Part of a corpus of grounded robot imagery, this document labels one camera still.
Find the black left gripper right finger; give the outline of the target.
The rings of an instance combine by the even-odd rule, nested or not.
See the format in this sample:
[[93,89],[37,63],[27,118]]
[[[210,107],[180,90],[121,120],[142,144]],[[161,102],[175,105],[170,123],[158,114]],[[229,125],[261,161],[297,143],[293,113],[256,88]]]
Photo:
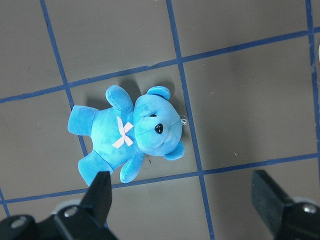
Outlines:
[[320,238],[320,205],[290,197],[265,170],[252,173],[251,202],[274,240]]

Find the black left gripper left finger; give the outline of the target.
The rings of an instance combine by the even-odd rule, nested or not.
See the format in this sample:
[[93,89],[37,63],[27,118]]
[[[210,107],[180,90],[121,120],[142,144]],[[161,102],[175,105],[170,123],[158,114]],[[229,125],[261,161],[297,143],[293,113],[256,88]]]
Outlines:
[[111,176],[100,171],[79,204],[61,208],[54,223],[63,240],[111,240],[112,232],[105,227],[112,204]]

